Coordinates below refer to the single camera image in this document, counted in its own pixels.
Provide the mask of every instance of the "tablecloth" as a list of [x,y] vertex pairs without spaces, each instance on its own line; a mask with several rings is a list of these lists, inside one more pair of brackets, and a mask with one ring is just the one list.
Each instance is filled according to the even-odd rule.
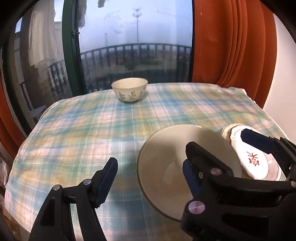
[[[118,160],[117,176],[97,215],[107,240],[191,240],[179,223],[154,211],[137,180],[142,145],[157,130],[192,123],[214,131],[232,123],[252,126],[264,135],[284,133],[238,88],[212,84],[160,83],[147,86],[144,98],[123,103],[113,90],[60,100],[49,107],[14,160],[5,207],[27,231],[54,184],[74,186]],[[76,208],[72,219],[82,240]]]

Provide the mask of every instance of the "plate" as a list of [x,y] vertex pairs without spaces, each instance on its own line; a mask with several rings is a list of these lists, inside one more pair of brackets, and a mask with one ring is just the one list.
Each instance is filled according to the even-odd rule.
[[256,169],[257,167],[259,167],[258,165],[255,165],[255,163],[253,163],[253,162],[255,162],[255,160],[256,160],[256,163],[257,163],[257,160],[259,160],[258,154],[260,154],[261,159],[263,158],[262,159],[263,163],[267,162],[268,168],[267,168],[267,172],[262,172],[262,173],[260,173],[259,176],[254,176],[252,173],[250,173],[250,170],[247,170],[247,166],[245,166],[242,163],[243,178],[253,178],[253,179],[268,180],[268,181],[279,181],[281,178],[282,171],[272,154],[266,154],[264,152],[261,152],[260,150],[254,148],[244,142],[243,142],[243,145],[245,146],[245,148],[252,148],[254,151],[248,151],[250,153],[250,154],[248,154],[247,152],[245,152],[244,150],[242,151],[242,149],[241,149],[240,152],[243,152],[241,155],[239,153],[239,151],[237,150],[237,143],[241,143],[240,132],[245,128],[251,129],[253,131],[260,133],[259,131],[257,131],[256,129],[254,129],[250,126],[236,123],[236,124],[231,124],[231,125],[225,127],[223,129],[223,131],[221,132],[221,136],[231,143],[231,145],[233,146],[233,148],[237,152],[240,159],[243,155],[242,158],[247,160],[247,162],[245,162],[247,165],[251,164],[251,166],[253,166],[253,169]]
[[191,124],[172,125],[154,133],[143,145],[137,165],[138,181],[147,202],[163,216],[180,221],[192,199],[182,172],[185,148],[194,141],[242,177],[237,154],[212,130]]

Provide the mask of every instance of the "curtain fold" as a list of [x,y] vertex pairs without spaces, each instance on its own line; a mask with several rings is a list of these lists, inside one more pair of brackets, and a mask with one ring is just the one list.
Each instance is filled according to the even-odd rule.
[[259,0],[194,0],[192,81],[244,88],[263,107],[276,62],[272,12]]
[[20,129],[17,127],[6,101],[2,77],[0,75],[0,142],[12,158],[15,158],[24,142]]

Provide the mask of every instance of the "stacked plate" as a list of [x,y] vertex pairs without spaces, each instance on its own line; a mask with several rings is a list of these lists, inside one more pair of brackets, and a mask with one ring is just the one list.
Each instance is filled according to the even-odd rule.
[[221,132],[221,136],[231,144],[239,157],[243,170],[242,177],[279,181],[281,178],[281,168],[273,155],[266,154],[243,142],[240,135],[244,129],[250,129],[260,133],[256,129],[243,124],[231,124]]

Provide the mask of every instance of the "light pole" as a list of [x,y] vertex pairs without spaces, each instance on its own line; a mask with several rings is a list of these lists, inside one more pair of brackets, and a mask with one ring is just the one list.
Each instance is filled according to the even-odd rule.
[[141,7],[139,8],[133,8],[134,12],[133,16],[137,18],[137,45],[138,45],[138,55],[139,55],[139,17],[142,16],[142,13],[140,13],[139,11],[141,10]]

